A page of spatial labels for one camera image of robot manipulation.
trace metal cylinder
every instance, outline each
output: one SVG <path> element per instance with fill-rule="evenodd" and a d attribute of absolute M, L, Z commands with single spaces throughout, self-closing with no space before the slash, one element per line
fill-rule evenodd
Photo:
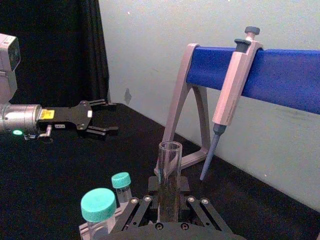
<path fill-rule="evenodd" d="M 37 134 L 41 110 L 38 104 L 0 104 L 0 134 L 14 130 L 20 130 L 24 135 Z"/>

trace green led light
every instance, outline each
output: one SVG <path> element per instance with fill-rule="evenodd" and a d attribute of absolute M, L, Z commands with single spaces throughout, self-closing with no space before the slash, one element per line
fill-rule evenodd
<path fill-rule="evenodd" d="M 14 130 L 12 133 L 14 135 L 22 135 L 22 134 L 24 134 L 21 130 Z"/>

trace yellow label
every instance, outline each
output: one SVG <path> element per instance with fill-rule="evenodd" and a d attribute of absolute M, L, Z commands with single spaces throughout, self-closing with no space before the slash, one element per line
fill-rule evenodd
<path fill-rule="evenodd" d="M 42 109 L 40 119 L 54 119 L 55 110 Z"/>

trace pipette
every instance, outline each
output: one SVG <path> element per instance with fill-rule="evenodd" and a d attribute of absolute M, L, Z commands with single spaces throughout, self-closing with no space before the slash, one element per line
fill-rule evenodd
<path fill-rule="evenodd" d="M 261 43 L 254 40 L 255 36 L 260 33 L 258 27 L 247 26 L 244 32 L 246 33 L 245 39 L 234 40 L 236 48 L 232 53 L 219 100 L 213 114 L 213 139 L 202 168 L 201 181 L 205 178 L 209 169 L 220 136 L 225 132 L 226 127 L 231 124 L 256 52 L 263 47 Z"/>

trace metal screw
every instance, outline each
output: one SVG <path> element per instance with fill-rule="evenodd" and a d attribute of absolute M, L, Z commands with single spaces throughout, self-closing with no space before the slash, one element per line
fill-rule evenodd
<path fill-rule="evenodd" d="M 162 230 L 163 228 L 164 228 L 164 225 L 162 223 L 157 223 L 155 225 L 155 229 L 157 229 L 157 230 Z"/>
<path fill-rule="evenodd" d="M 145 200 L 146 202 L 150 202 L 150 201 L 151 201 L 151 197 L 146 196 L 146 197 L 144 198 L 144 200 Z"/>
<path fill-rule="evenodd" d="M 136 204 L 137 202 L 138 202 L 138 199 L 136 199 L 136 198 L 132 198 L 132 199 L 131 199 L 131 203 L 132 203 L 132 204 Z"/>
<path fill-rule="evenodd" d="M 190 197 L 188 197 L 188 201 L 191 202 L 191 203 L 193 203 L 193 202 L 195 201 L 195 198 L 192 197 L 192 196 L 190 196 Z"/>
<path fill-rule="evenodd" d="M 208 203 L 209 203 L 209 201 L 208 201 L 207 199 L 205 199 L 205 198 L 202 199 L 201 202 L 202 202 L 203 204 L 208 204 Z"/>
<path fill-rule="evenodd" d="M 181 228 L 182 228 L 182 230 L 188 230 L 189 229 L 189 225 L 186 224 L 186 223 L 182 223 L 181 224 Z"/>

